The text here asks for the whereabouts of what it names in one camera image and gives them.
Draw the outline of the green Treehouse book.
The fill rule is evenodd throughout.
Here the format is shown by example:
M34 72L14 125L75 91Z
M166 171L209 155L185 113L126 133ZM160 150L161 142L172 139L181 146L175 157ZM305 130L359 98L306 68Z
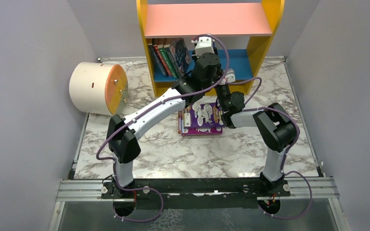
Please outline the green Treehouse book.
M171 38L159 38L157 48L164 59L170 76L174 78L179 78L181 76L181 73L170 49L171 41Z

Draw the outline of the red Treehouse book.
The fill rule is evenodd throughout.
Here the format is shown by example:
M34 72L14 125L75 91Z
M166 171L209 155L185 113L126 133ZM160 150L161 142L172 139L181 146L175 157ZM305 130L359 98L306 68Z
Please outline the red Treehouse book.
M167 58L165 57L164 51L163 51L164 41L165 41L164 38L153 38L152 39L153 45L156 48L156 51L157 51L157 54L159 55L161 63L165 68L165 73L166 73L165 76L167 76L167 77L171 76L172 77L172 73L171 73L169 65L167 63Z

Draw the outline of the Nineteen Eighty-Four dark book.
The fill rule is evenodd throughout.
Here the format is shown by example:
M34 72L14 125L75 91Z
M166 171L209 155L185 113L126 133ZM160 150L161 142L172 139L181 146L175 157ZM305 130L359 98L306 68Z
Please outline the Nineteen Eighty-Four dark book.
M154 47L154 44L153 44L153 41L151 38L147 38L146 39L147 41L147 45L148 45L148 49L150 51L150 54L151 54L151 58L152 58L152 61L153 61L153 66L164 76L164 77L167 77L168 76L168 73L167 71L165 70L165 67L163 65L163 63L161 62L161 59L157 53L157 50L156 48Z

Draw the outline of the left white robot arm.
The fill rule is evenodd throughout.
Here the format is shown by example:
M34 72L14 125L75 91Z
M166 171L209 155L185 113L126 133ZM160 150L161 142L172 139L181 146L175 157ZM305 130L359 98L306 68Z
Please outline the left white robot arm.
M166 117L200 100L223 76L219 56L206 52L195 62L189 77L183 77L159 98L125 116L110 119L107 143L113 153L113 175L117 185L125 188L133 182L134 159L140 154L139 140Z

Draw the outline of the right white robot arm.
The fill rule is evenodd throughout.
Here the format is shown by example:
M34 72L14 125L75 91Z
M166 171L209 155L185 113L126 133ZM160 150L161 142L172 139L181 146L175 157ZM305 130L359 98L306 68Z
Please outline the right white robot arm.
M260 181L269 191L284 179L282 169L289 148L299 136L299 128L279 103L260 109L245 109L244 94L230 92L227 85L215 88L219 107L224 112L221 120L225 127L235 129L257 127L267 146L266 162Z

